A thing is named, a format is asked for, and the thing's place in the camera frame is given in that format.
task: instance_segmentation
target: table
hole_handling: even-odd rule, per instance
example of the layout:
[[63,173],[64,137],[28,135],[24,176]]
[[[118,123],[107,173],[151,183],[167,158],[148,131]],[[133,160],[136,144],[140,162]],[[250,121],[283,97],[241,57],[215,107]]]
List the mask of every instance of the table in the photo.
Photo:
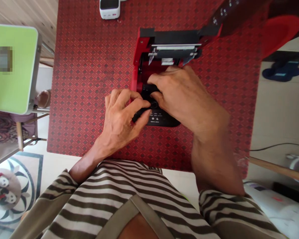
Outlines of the table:
[[0,24],[0,111],[32,112],[41,42],[33,27]]
[[[102,132],[104,96],[129,88],[138,27],[199,29],[221,0],[136,1],[121,4],[118,20],[102,20],[98,1],[59,0],[48,151],[82,156]],[[246,176],[261,63],[265,12],[234,35],[218,39],[190,62],[208,91],[232,115],[231,141]],[[192,171],[192,133],[184,126],[147,126],[112,157]]]

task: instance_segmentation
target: patterned tablecloth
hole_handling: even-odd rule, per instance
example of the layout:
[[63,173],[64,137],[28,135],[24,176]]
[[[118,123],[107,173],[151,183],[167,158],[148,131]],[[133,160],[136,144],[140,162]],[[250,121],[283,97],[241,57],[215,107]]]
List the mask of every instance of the patterned tablecloth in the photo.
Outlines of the patterned tablecloth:
[[[128,0],[118,20],[102,20],[99,1],[59,0],[48,151],[82,156],[102,132],[104,96],[129,88],[139,27],[199,29],[221,0]],[[231,141],[246,175],[261,63],[265,12],[220,38],[190,62],[210,94],[232,115]],[[149,166],[191,171],[192,133],[147,126],[113,155]]]

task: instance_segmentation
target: button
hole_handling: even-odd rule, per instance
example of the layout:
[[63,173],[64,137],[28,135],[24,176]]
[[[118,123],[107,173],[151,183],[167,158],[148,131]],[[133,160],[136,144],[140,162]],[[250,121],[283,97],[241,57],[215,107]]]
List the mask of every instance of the button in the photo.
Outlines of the button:
[[150,104],[150,108],[151,109],[156,109],[157,108],[157,102],[156,101],[153,101],[153,102],[151,102],[151,104]]

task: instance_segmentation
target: left hand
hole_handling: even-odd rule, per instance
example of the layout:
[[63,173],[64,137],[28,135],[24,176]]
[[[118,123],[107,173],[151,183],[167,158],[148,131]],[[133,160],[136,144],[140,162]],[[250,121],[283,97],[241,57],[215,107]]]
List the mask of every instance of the left hand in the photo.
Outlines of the left hand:
[[143,100],[138,92],[129,89],[113,89],[105,97],[105,121],[102,134],[95,144],[107,156],[123,148],[135,139],[149,120],[151,110],[145,111],[141,117],[131,124],[134,114],[141,108],[150,107],[150,103]]

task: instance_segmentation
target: striped shirt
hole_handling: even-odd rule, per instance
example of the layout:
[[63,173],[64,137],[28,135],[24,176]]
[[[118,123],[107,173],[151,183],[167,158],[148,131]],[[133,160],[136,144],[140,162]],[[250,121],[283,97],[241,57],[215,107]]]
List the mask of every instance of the striped shirt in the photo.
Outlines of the striped shirt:
[[199,213],[160,169],[127,160],[103,161],[80,186],[63,171],[11,238],[21,238],[29,228],[33,238],[96,238],[135,194],[175,238],[284,238],[252,199],[215,190],[200,192]]

